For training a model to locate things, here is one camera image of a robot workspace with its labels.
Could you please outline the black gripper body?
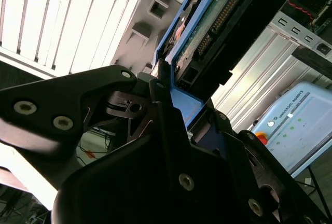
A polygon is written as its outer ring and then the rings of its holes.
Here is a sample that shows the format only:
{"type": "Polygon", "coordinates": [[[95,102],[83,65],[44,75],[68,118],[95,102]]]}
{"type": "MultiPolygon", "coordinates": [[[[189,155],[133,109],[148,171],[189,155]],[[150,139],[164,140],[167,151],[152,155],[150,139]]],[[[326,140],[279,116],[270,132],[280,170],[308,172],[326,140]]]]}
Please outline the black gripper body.
{"type": "Polygon", "coordinates": [[[141,138],[72,174],[61,186],[53,223],[247,223],[226,162],[190,147],[192,191],[169,187],[162,145],[141,138]]]}

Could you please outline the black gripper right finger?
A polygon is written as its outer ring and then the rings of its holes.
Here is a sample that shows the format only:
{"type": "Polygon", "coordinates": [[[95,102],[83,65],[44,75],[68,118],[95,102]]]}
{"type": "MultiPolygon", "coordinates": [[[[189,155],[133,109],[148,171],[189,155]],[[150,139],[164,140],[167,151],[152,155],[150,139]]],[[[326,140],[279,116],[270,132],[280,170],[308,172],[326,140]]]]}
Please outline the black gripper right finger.
{"type": "Polygon", "coordinates": [[[211,101],[190,124],[192,142],[226,162],[222,182],[238,206],[228,203],[246,223],[329,223],[297,182],[250,131],[236,133],[211,101]]]}

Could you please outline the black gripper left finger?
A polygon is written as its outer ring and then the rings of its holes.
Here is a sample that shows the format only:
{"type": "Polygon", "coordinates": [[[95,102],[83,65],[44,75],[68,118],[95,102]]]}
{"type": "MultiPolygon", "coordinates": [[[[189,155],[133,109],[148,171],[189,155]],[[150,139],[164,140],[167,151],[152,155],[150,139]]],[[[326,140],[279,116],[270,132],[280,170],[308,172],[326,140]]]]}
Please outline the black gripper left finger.
{"type": "Polygon", "coordinates": [[[144,82],[112,65],[1,91],[1,140],[39,161],[71,158],[86,131],[121,118],[127,121],[125,138],[107,155],[141,138],[158,140],[169,187],[178,180],[192,191],[194,181],[187,174],[191,144],[167,81],[144,82]]]}

